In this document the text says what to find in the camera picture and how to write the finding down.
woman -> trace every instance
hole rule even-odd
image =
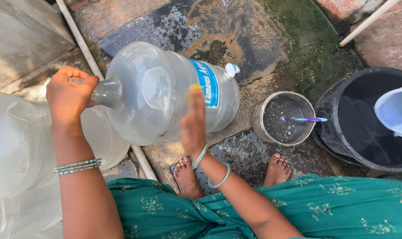
[[[69,77],[85,78],[80,85]],[[78,69],[61,68],[47,86],[58,166],[94,159],[80,114],[98,84]],[[402,182],[290,174],[284,156],[271,157],[264,188],[253,189],[213,156],[202,156],[205,112],[199,89],[190,91],[181,120],[185,152],[222,193],[202,197],[190,160],[175,178],[184,189],[148,179],[105,183],[98,168],[60,175],[64,238],[402,238]]]

bottle neck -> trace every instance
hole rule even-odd
[[[89,105],[103,105],[109,108],[116,108],[121,102],[121,96],[120,82],[114,79],[106,79],[100,81],[93,91]]]

white cap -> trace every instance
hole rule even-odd
[[[240,71],[236,65],[231,64],[231,63],[226,64],[225,70],[226,70],[225,77],[228,79],[232,79],[233,77],[235,77],[235,74],[239,73],[239,71]]]

foot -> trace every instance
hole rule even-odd
[[[198,184],[195,172],[192,170],[191,160],[184,157],[183,160],[179,160],[176,165],[175,173],[173,176],[177,184],[182,188],[184,193],[181,196],[188,197],[193,200],[204,197],[201,188]]]
[[[267,167],[263,187],[285,182],[289,178],[289,175],[291,175],[291,169],[287,164],[288,161],[285,159],[285,156],[274,153]]]

toothbrush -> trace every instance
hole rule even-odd
[[[327,121],[328,119],[325,118],[314,118],[314,117],[292,117],[292,116],[282,116],[280,118],[281,120],[298,120],[298,121],[315,121],[315,122],[323,122],[323,121]]]

